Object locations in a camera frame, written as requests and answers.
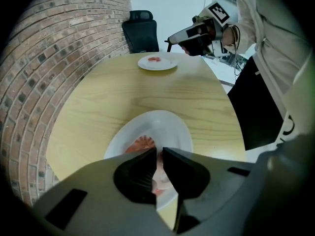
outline wooden tabletop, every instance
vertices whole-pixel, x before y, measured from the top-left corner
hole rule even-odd
[[[177,67],[165,71],[139,68],[138,60],[150,54],[102,61],[70,95],[47,148],[48,163],[60,180],[103,159],[114,135],[131,119],[151,110],[177,114],[189,128],[194,153],[246,160],[233,107],[206,62],[201,57],[169,53],[179,60]]]

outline white shirt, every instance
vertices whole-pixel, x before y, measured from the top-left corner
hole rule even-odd
[[[253,59],[285,118],[283,95],[311,53],[311,45],[291,12],[281,0],[237,0],[240,30],[237,53],[256,43]],[[234,53],[234,47],[225,47]]]

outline brick wall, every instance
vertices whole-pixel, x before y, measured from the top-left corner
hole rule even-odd
[[[54,122],[100,60],[128,53],[130,0],[34,0],[0,58],[0,162],[28,205],[58,181],[45,159]]]

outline person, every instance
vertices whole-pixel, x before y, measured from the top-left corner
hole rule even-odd
[[[282,98],[312,49],[299,23],[281,0],[236,1],[239,20],[229,22],[222,44],[236,54],[244,54],[256,44],[255,54],[228,93],[241,126],[245,149],[250,150],[274,143],[283,133],[287,134],[283,123],[292,118]]]

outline white plate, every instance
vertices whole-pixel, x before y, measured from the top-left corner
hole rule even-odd
[[[192,151],[192,139],[188,127],[177,115],[169,111],[155,110],[137,116],[128,122],[110,142],[104,159],[124,154],[140,136],[151,137],[161,151],[163,147]],[[177,197],[174,188],[165,190],[157,197],[157,210]]]
[[[159,57],[161,61],[159,62],[148,61],[148,59],[152,57]],[[138,61],[138,66],[140,66],[143,69],[151,70],[151,71],[161,71],[161,70],[171,69],[177,66],[177,64],[178,64],[178,60],[170,57],[168,53],[157,53],[153,55],[148,55]]]

